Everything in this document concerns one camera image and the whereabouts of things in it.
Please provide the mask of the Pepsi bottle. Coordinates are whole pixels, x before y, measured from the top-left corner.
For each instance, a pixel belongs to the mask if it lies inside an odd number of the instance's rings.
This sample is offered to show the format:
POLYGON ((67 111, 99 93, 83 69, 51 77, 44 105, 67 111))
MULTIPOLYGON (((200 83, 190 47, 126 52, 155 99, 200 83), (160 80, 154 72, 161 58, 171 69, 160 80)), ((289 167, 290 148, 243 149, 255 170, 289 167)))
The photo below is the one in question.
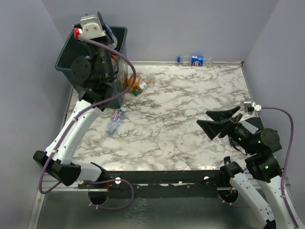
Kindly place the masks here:
POLYGON ((187 66, 208 66, 212 64, 213 59, 201 55, 178 56, 177 62, 187 66))

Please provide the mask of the green cap tea bottle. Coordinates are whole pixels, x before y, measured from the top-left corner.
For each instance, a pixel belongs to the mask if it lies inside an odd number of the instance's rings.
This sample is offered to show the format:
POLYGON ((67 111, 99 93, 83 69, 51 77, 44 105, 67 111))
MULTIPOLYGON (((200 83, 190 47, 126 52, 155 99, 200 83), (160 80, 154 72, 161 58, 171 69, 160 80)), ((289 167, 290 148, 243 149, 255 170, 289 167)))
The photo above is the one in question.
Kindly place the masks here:
POLYGON ((147 88, 148 88, 147 83, 145 81, 142 81, 133 89, 132 94, 138 96, 147 88))

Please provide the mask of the purple label water bottle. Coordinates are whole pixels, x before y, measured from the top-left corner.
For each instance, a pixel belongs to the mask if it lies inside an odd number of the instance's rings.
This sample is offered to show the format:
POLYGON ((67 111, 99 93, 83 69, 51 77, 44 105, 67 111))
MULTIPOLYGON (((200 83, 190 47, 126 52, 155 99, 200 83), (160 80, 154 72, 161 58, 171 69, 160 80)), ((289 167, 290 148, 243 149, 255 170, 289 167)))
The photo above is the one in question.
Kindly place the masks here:
POLYGON ((113 136, 114 133, 117 131, 119 126, 122 124, 126 113, 126 108, 121 107, 120 109, 116 110, 109 123, 106 126, 105 132, 108 136, 113 136))

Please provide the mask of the blue label water bottle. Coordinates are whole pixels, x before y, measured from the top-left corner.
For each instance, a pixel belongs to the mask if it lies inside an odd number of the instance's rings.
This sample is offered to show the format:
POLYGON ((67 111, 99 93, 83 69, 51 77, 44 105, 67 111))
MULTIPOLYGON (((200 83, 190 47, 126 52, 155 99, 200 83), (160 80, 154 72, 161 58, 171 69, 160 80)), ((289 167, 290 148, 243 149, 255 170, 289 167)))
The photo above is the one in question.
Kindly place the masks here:
POLYGON ((114 35, 114 33, 113 33, 111 27, 109 26, 109 24, 106 21, 103 21, 103 22, 104 22, 104 24, 105 24, 105 26, 106 26, 106 28, 109 32, 109 36, 112 39, 112 44, 110 44, 109 47, 111 47, 113 49, 116 49, 117 44, 118 44, 118 40, 117 40, 116 36, 114 35))

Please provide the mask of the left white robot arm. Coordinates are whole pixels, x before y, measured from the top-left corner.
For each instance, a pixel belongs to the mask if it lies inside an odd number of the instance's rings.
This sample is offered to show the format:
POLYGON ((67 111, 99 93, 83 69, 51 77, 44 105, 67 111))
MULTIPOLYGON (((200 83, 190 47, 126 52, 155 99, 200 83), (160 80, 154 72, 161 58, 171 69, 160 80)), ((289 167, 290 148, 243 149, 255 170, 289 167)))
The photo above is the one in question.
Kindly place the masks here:
POLYGON ((81 88, 79 99, 57 137, 45 150, 36 151, 33 160, 66 186, 85 179, 94 188, 101 188, 105 184, 102 169, 94 164, 82 166, 72 160, 85 133, 106 108, 102 101, 113 95, 116 73, 108 48, 115 41, 99 12, 82 17, 80 23, 74 25, 73 36, 89 52, 71 64, 72 82, 81 88))

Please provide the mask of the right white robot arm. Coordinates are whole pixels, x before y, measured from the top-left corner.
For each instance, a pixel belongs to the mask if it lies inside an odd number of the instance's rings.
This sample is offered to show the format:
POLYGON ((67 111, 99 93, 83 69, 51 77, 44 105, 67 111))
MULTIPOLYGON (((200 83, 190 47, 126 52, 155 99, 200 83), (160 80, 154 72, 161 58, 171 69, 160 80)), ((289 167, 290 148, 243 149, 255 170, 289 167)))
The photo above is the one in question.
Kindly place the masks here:
POLYGON ((245 114, 235 113, 239 106, 226 111, 207 111, 210 121, 197 120, 209 139, 229 136, 249 155, 246 168, 257 181, 264 196, 253 187, 243 169, 236 162, 228 162, 220 168, 220 183, 235 188, 265 229, 303 229, 285 187, 286 170, 281 169, 273 155, 281 150, 276 130, 264 128, 251 133, 242 122, 264 109, 255 102, 245 102, 245 114))

